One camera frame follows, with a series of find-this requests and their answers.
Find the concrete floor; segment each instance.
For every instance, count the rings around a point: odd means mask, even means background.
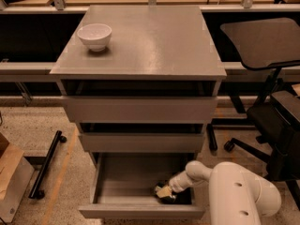
[[[131,220],[131,219],[85,219],[77,210],[79,205],[89,203],[89,188],[95,167],[90,157],[84,153],[77,138],[78,131],[68,118],[59,102],[55,99],[38,99],[28,107],[23,106],[20,98],[1,98],[0,111],[3,125],[0,131],[24,150],[26,156],[44,156],[53,140],[56,130],[62,130],[67,142],[60,144],[53,156],[51,167],[42,183],[46,196],[42,200],[28,199],[30,188],[33,186],[38,172],[35,172],[22,202],[11,224],[13,225],[99,225],[99,224],[210,224],[208,203],[208,187],[206,183],[195,188],[196,202],[205,209],[202,219],[182,220]],[[223,150],[222,145],[231,137],[240,138],[265,152],[270,152],[267,145],[257,144],[253,138],[256,130],[224,130],[217,129],[216,137],[219,149],[212,154],[207,140],[198,160],[208,167],[214,167],[221,161],[236,162],[260,175],[265,174],[264,164],[242,151],[234,149],[232,153]],[[289,190],[284,183],[276,183],[282,196],[282,206],[273,217],[263,217],[263,225],[294,225],[299,224],[298,211]]]

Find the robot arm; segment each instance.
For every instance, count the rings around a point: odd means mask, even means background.
[[[199,161],[190,161],[157,195],[178,193],[203,181],[209,183],[213,225],[261,224],[260,216],[273,216],[281,206],[280,194],[272,183],[231,162],[209,169]]]

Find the chair seat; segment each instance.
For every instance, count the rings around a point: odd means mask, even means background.
[[[279,141],[281,130],[289,125],[269,102],[249,108],[247,118],[254,123],[271,146]]]

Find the orange line on floor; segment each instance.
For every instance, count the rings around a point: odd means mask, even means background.
[[[58,197],[58,192],[59,192],[59,189],[60,189],[60,187],[63,183],[63,179],[64,179],[64,176],[65,176],[66,171],[67,171],[68,163],[69,163],[69,160],[71,158],[71,154],[73,152],[73,148],[75,146],[77,136],[78,136],[78,130],[75,128],[75,130],[73,132],[73,135],[72,135],[72,138],[69,141],[69,145],[67,147],[67,154],[64,158],[61,170],[60,170],[60,172],[59,172],[59,174],[56,178],[55,185],[54,185],[54,188],[53,188],[53,191],[52,191],[52,195],[51,195],[51,198],[50,198],[50,200],[48,202],[48,205],[47,205],[47,208],[46,208],[46,212],[45,212],[44,217],[42,219],[42,223],[41,223],[42,225],[47,225],[48,224],[48,222],[50,220],[50,217],[53,213],[53,209],[54,209],[57,197]]]

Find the chair armrest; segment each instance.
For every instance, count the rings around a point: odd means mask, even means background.
[[[300,130],[300,98],[287,91],[271,95],[271,103],[296,130]]]

